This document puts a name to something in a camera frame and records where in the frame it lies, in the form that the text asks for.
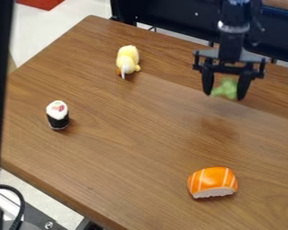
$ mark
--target black cable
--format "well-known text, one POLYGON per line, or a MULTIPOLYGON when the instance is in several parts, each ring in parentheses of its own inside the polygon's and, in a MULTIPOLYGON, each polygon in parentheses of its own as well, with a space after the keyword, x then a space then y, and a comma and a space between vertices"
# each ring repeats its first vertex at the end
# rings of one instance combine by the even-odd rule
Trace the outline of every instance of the black cable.
POLYGON ((0 184, 0 190, 9 190, 11 192, 13 192, 14 194, 17 195, 17 197, 20 200, 20 209, 18 212, 17 217, 14 219, 13 224, 11 225, 11 227, 9 228, 9 230, 19 230, 22 224, 21 218, 23 217, 24 214, 24 210, 25 210, 25 200, 23 195, 21 194, 20 191, 18 191, 17 189, 9 186, 9 185, 4 185, 4 184, 0 184))

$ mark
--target floor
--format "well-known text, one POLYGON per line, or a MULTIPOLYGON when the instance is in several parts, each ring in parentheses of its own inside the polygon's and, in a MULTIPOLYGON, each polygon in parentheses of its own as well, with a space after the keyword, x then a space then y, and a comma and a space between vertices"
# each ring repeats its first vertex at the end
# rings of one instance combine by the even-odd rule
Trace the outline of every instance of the floor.
MULTIPOLYGON (((65 0, 65 2, 49 12, 16 4, 10 45, 15 64, 18 67, 21 66, 52 41, 91 14, 109 18, 111 16, 110 0, 65 0)), ((140 27, 148 28, 147 25, 140 25, 140 27)), ((157 32, 207 45, 207 41, 185 35, 161 29, 158 29, 157 32)), ((34 189, 31 185, 14 177, 9 172, 1 171, 0 182, 19 189, 27 202, 56 219, 66 229, 76 229, 83 219, 78 213, 34 189)))

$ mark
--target green toy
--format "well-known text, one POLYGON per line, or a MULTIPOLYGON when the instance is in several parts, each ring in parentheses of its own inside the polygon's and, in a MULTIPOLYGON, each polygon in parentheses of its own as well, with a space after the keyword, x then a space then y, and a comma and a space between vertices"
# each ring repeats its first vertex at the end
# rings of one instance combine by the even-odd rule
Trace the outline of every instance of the green toy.
POLYGON ((221 86, 211 91, 211 96, 226 96, 230 100, 237 99, 237 83, 231 78, 224 78, 221 80, 221 86))

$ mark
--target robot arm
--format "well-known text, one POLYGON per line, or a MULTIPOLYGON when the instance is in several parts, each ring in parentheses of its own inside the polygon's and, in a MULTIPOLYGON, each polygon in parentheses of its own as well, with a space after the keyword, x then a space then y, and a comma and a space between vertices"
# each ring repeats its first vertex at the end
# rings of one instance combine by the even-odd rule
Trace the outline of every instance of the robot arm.
POLYGON ((245 39, 256 45, 260 42, 262 28, 257 20, 261 12, 261 0, 222 0, 220 2, 220 48, 195 51, 193 68, 202 73, 203 91, 210 95, 214 73, 239 75, 238 100, 243 100, 252 80, 265 75, 266 59, 243 49, 245 39))

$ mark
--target toy sushi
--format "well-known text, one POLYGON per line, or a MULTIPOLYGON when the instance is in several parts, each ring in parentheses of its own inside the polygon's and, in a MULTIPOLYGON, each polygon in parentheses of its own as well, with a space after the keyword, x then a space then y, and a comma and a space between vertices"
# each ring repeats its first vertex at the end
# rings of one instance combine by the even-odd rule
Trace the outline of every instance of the toy sushi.
POLYGON ((53 129, 63 129, 69 125, 68 106, 63 101, 54 101, 46 109, 48 122, 53 129))
POLYGON ((212 167, 194 172, 188 178, 188 190, 195 199, 232 195, 238 190, 234 172, 227 167, 212 167))

